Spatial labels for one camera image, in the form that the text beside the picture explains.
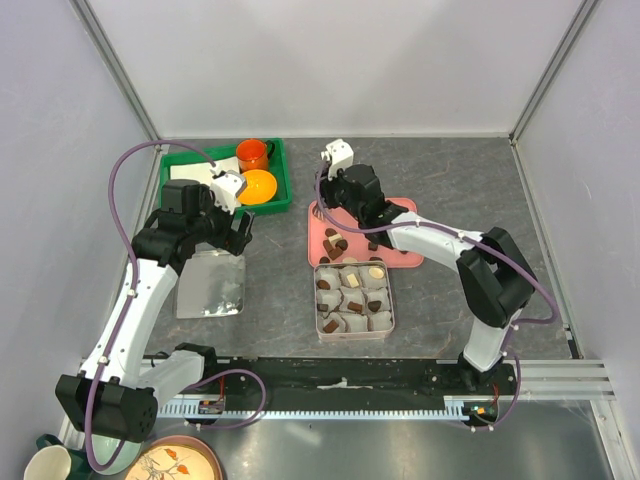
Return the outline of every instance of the pink tray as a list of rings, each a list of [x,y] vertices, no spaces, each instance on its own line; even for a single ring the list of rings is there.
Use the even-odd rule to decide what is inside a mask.
[[[402,207],[408,208],[410,211],[415,212],[417,210],[416,204],[408,198],[389,198],[393,203],[396,203]],[[309,205],[308,213],[308,258],[312,267],[317,267],[320,264],[320,259],[327,256],[327,253],[322,246],[322,242],[327,238],[324,231],[327,228],[333,228],[336,232],[342,235],[347,242],[349,242],[349,248],[346,253],[331,263],[342,263],[342,260],[346,257],[353,257],[358,262],[368,262],[370,257],[380,257],[388,268],[414,268],[422,263],[424,258],[417,253],[407,253],[403,255],[397,250],[391,250],[386,247],[378,247],[378,250],[372,252],[368,249],[369,240],[360,233],[349,233],[336,227],[328,220],[318,220],[313,216],[313,207],[316,202],[312,202]],[[342,208],[336,208],[331,210],[331,216],[338,222],[347,225],[349,227],[357,228],[356,221]]]

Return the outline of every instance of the dark chocolate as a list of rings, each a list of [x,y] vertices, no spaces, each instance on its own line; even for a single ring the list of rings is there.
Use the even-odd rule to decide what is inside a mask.
[[[338,325],[338,322],[336,322],[335,320],[331,320],[329,323],[327,323],[324,327],[324,333],[333,333],[336,331],[336,328],[338,328],[340,325]]]
[[[324,247],[324,251],[327,253],[330,253],[331,250],[333,250],[333,245],[331,245],[331,242],[329,240],[325,240],[324,242],[322,242],[322,246]]]
[[[347,304],[347,308],[349,310],[354,311],[354,312],[358,312],[358,313],[362,312],[362,305],[360,305],[359,303],[356,303],[356,302],[349,302]]]
[[[331,251],[329,251],[327,253],[329,254],[329,258],[331,260],[335,260],[340,255],[342,255],[344,252],[340,248],[333,248],[333,249],[331,249]]]
[[[371,310],[372,312],[377,312],[378,310],[380,310],[381,306],[382,302],[380,300],[373,300],[367,303],[367,307],[369,307],[369,310]]]

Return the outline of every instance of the cable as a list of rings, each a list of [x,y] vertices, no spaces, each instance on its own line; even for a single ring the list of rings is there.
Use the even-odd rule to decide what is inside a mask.
[[[498,403],[498,399],[500,398],[500,389],[498,388],[498,384],[493,384],[493,401],[491,402],[491,406],[493,407]]]
[[[264,385],[264,382],[262,381],[262,379],[257,374],[253,373],[251,370],[245,370],[243,368],[232,368],[230,370],[225,370],[224,372],[216,373],[215,375],[212,375],[209,378],[205,378],[204,380],[201,380],[198,383],[189,385],[187,388],[185,388],[185,390],[200,388],[208,383],[215,382],[219,378],[223,378],[226,375],[234,375],[234,374],[249,375],[256,382],[258,382],[258,385],[260,386],[260,391],[262,392],[260,405],[258,406],[257,410],[253,412],[253,414],[251,414],[250,417],[246,418],[245,420],[242,420],[241,422],[234,423],[232,425],[201,425],[199,427],[201,430],[233,430],[235,428],[244,427],[246,425],[249,425],[250,423],[253,423],[253,421],[256,420],[264,410],[264,406],[267,403],[267,387]]]
[[[220,377],[220,397],[218,398],[218,401],[221,401],[224,399],[224,377]]]
[[[493,422],[491,425],[487,425],[486,427],[480,426],[480,427],[471,427],[471,429],[466,426],[466,425],[460,425],[458,423],[449,423],[449,425],[456,427],[456,428],[463,428],[465,430],[471,430],[472,432],[476,432],[478,430],[480,431],[492,431],[495,427],[497,427],[498,425],[500,425],[502,422],[504,422],[507,418],[509,418],[509,416],[511,415],[511,413],[513,412],[513,408],[516,406],[516,403],[518,402],[518,398],[520,397],[520,387],[522,386],[522,368],[520,366],[520,358],[517,355],[513,355],[513,360],[516,364],[516,391],[513,394],[513,399],[511,400],[511,403],[509,404],[509,407],[507,408],[507,411],[504,412],[504,415],[502,415],[501,417],[499,416],[500,413],[498,413],[498,418],[496,419],[495,422]]]
[[[175,145],[177,147],[183,147],[186,148],[187,150],[191,150],[192,152],[198,153],[201,156],[203,156],[208,162],[211,163],[211,165],[215,166],[215,162],[213,161],[213,159],[207,155],[203,150],[191,146],[187,143],[184,142],[180,142],[177,140],[150,140],[148,142],[144,142],[141,143],[139,145],[136,145],[135,147],[130,148],[129,150],[127,150],[126,152],[124,152],[122,154],[122,156],[118,159],[118,161],[115,163],[115,165],[113,166],[113,169],[111,170],[111,175],[109,176],[109,186],[108,186],[108,198],[109,198],[109,210],[111,210],[111,217],[113,218],[113,222],[116,225],[116,229],[118,230],[118,234],[120,235],[120,238],[122,239],[122,243],[124,243],[125,248],[127,249],[127,255],[129,257],[129,261],[131,262],[131,271],[132,271],[132,275],[131,275],[131,288],[132,288],[132,294],[128,295],[124,305],[122,307],[122,310],[120,311],[120,315],[118,316],[118,319],[116,320],[116,323],[113,327],[113,331],[111,332],[111,335],[109,336],[109,339],[106,342],[106,345],[104,347],[104,350],[102,352],[102,358],[106,359],[108,361],[109,359],[109,355],[111,354],[111,350],[113,349],[113,345],[116,342],[116,339],[118,338],[118,333],[120,332],[120,329],[122,328],[122,324],[124,323],[124,319],[127,316],[127,312],[129,311],[129,307],[131,307],[131,302],[133,301],[134,297],[135,297],[135,288],[138,285],[138,277],[140,275],[140,270],[138,267],[138,259],[136,258],[136,254],[133,251],[133,247],[131,246],[131,242],[129,241],[129,238],[127,237],[127,233],[124,230],[124,227],[122,226],[122,222],[120,221],[120,217],[118,216],[118,210],[116,209],[116,202],[115,202],[115,193],[114,193],[114,188],[115,188],[115,183],[116,183],[116,175],[118,174],[118,170],[120,169],[120,166],[134,153],[136,153],[139,150],[142,150],[143,148],[147,148],[147,147],[153,147],[153,146],[157,146],[157,145]],[[86,442],[86,446],[87,446],[87,458],[89,460],[89,465],[91,466],[91,468],[93,470],[95,470],[96,472],[102,472],[104,470],[106,470],[107,468],[109,468],[111,465],[113,465],[113,462],[115,462],[116,458],[118,457],[118,454],[120,453],[120,451],[122,450],[122,447],[124,446],[124,440],[120,441],[120,443],[118,444],[118,446],[116,447],[115,451],[113,452],[112,457],[107,461],[107,463],[105,463],[104,465],[100,464],[98,462],[98,460],[96,459],[95,456],[95,451],[93,449],[93,438],[92,438],[92,432],[93,432],[93,428],[92,428],[92,420],[93,420],[93,407],[95,404],[95,399],[96,399],[96,393],[98,391],[98,385],[100,383],[100,379],[102,378],[102,374],[104,373],[104,368],[105,368],[106,363],[100,362],[98,364],[98,368],[96,369],[96,373],[95,376],[93,378],[93,380],[91,381],[91,385],[89,387],[89,395],[87,396],[87,407],[85,409],[85,442]]]
[[[385,225],[385,226],[376,227],[376,228],[353,228],[353,227],[349,227],[348,225],[341,224],[331,216],[327,207],[325,207],[322,201],[322,196],[320,195],[320,182],[323,178],[325,178],[322,175],[325,165],[326,165],[326,162],[323,161],[320,170],[316,173],[316,184],[315,184],[316,204],[318,206],[318,209],[322,213],[322,215],[324,215],[324,217],[327,220],[329,220],[331,223],[333,223],[335,226],[347,232],[366,234],[366,233],[385,232],[385,231],[392,230],[394,228],[399,228],[399,227],[416,227],[417,228],[417,226],[419,225],[421,227],[427,227],[427,228],[432,228],[434,230],[438,230],[439,232],[446,233],[447,235],[450,235],[454,238],[460,238],[462,241],[465,241],[473,245],[474,247],[477,247],[480,250],[483,250],[484,252],[497,258],[498,260],[501,260],[502,262],[506,263],[509,267],[514,269],[521,277],[523,277],[527,282],[531,284],[531,286],[545,299],[545,301],[549,305],[549,308],[551,309],[551,315],[548,318],[519,318],[511,322],[512,327],[515,327],[523,323],[531,323],[535,325],[550,325],[560,317],[560,310],[553,296],[531,274],[529,274],[529,272],[527,272],[524,268],[522,268],[512,259],[507,257],[505,254],[495,250],[494,248],[491,248],[488,245],[485,245],[484,243],[480,243],[477,240],[474,240],[473,238],[467,237],[466,235],[459,237],[458,232],[456,232],[455,230],[449,227],[440,225],[438,223],[426,222],[426,221],[418,222],[417,225],[416,225],[416,222],[400,222],[400,223],[394,223],[391,225]],[[500,347],[502,351],[506,349],[509,341],[511,340],[512,331],[513,331],[513,328],[510,328],[505,334],[504,340],[502,342],[502,346]]]

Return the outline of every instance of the green tray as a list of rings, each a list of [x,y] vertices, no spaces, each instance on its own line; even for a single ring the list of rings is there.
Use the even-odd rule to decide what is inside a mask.
[[[242,206],[236,212],[251,210],[256,215],[268,215],[271,213],[281,213],[289,210],[289,205],[293,201],[291,182],[289,180],[289,169],[287,168],[287,155],[284,151],[284,143],[281,138],[270,139],[275,144],[273,155],[269,159],[269,171],[276,177],[278,190],[275,196],[260,205]],[[214,160],[224,160],[234,157],[237,145],[225,145],[224,147],[205,148],[204,151]],[[158,205],[162,206],[161,192],[162,186],[169,180],[169,172],[172,165],[192,165],[194,163],[204,163],[202,156],[194,152],[169,153],[160,160],[160,180],[158,188]]]

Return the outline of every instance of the chocolate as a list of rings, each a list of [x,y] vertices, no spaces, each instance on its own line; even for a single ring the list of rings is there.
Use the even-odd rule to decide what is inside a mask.
[[[338,322],[336,322],[335,320],[331,320],[329,323],[327,323],[324,327],[324,333],[333,333],[336,331],[336,328],[338,328],[340,325],[338,325]]]
[[[384,270],[380,267],[371,267],[369,269],[369,275],[376,280],[382,280],[384,278]]]
[[[329,240],[325,240],[324,242],[322,242],[322,246],[324,247],[324,251],[327,253],[333,250],[333,245],[331,245],[331,242]]]
[[[382,306],[382,302],[380,300],[374,300],[372,302],[367,303],[367,307],[369,307],[369,310],[371,310],[372,312],[377,312],[378,310],[380,310],[381,306]]]
[[[340,235],[339,233],[336,233],[335,235],[331,235],[329,238],[327,238],[327,240],[329,241],[329,243],[331,245],[333,245],[334,247],[336,246],[336,244],[342,240],[342,235]]]
[[[353,273],[350,273],[349,275],[347,275],[347,283],[351,288],[356,288],[360,286],[360,282],[358,282],[358,277],[356,277],[355,274]]]
[[[362,312],[362,305],[360,305],[359,303],[356,303],[356,302],[349,302],[347,304],[347,308],[349,310],[354,311],[354,312],[358,312],[358,313]]]
[[[339,248],[332,248],[329,252],[327,252],[329,254],[329,258],[331,260],[335,260],[336,258],[338,258],[340,255],[342,255],[344,252],[342,250],[340,250]]]

